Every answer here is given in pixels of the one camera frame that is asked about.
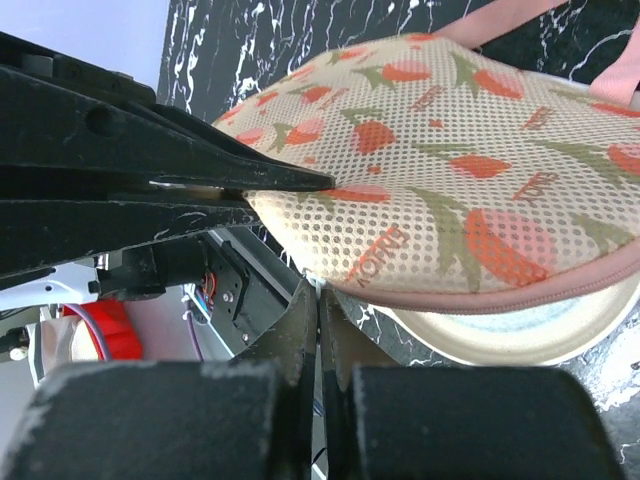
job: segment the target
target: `white plate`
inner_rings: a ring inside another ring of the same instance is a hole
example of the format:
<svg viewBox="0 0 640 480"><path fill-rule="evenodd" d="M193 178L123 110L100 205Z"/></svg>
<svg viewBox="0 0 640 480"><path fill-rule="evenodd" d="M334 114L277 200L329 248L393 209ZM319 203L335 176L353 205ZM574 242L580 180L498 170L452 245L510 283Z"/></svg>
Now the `white plate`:
<svg viewBox="0 0 640 480"><path fill-rule="evenodd" d="M640 299L640 273L604 290L518 312L443 315L375 307L427 347L469 365L554 365L611 333Z"/></svg>

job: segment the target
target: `pink trim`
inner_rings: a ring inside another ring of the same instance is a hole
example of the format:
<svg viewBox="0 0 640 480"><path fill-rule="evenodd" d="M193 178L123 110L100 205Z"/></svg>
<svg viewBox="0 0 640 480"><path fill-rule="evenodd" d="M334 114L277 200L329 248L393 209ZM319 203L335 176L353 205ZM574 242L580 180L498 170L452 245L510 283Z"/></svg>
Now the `pink trim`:
<svg viewBox="0 0 640 480"><path fill-rule="evenodd" d="M493 0L437 32L467 48L498 38L567 0Z"/></svg>
<svg viewBox="0 0 640 480"><path fill-rule="evenodd" d="M421 293L369 290L332 284L339 290L383 307L455 314L502 313L602 290L640 271L640 238L580 267L539 283L501 292Z"/></svg>
<svg viewBox="0 0 640 480"><path fill-rule="evenodd" d="M620 58L593 81L589 93L628 106L640 82L640 20Z"/></svg>

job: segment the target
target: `white wall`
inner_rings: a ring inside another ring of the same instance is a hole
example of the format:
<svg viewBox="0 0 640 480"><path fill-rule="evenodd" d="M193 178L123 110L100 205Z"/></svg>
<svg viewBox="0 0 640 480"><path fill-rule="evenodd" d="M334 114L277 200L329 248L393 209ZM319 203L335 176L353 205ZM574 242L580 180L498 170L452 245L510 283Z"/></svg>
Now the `white wall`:
<svg viewBox="0 0 640 480"><path fill-rule="evenodd" d="M0 31L157 89L169 0L0 0ZM26 361L0 363L0 458L33 391Z"/></svg>

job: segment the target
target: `black marble table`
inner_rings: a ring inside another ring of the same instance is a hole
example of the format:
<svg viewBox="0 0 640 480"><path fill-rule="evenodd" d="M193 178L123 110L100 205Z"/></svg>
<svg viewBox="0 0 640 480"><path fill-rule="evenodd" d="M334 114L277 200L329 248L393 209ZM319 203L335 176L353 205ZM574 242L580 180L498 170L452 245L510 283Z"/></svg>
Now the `black marble table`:
<svg viewBox="0 0 640 480"><path fill-rule="evenodd" d="M158 96L212 122L323 51L435 31L487 1L172 0ZM638 0L571 0L479 50L521 69L590 83L622 52L639 13ZM399 362L452 365L371 306L344 303L356 325ZM631 479L640 479L638 361L640 305L605 341L561 365L591 393Z"/></svg>

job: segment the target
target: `strawberry print bib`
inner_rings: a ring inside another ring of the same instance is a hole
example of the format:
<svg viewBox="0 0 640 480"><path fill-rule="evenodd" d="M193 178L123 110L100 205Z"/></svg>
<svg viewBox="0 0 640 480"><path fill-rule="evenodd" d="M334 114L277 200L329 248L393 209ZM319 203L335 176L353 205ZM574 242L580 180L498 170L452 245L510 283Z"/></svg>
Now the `strawberry print bib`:
<svg viewBox="0 0 640 480"><path fill-rule="evenodd" d="M640 268L639 117L412 34L322 54L214 125L336 178L246 193L301 270L372 303L471 313Z"/></svg>

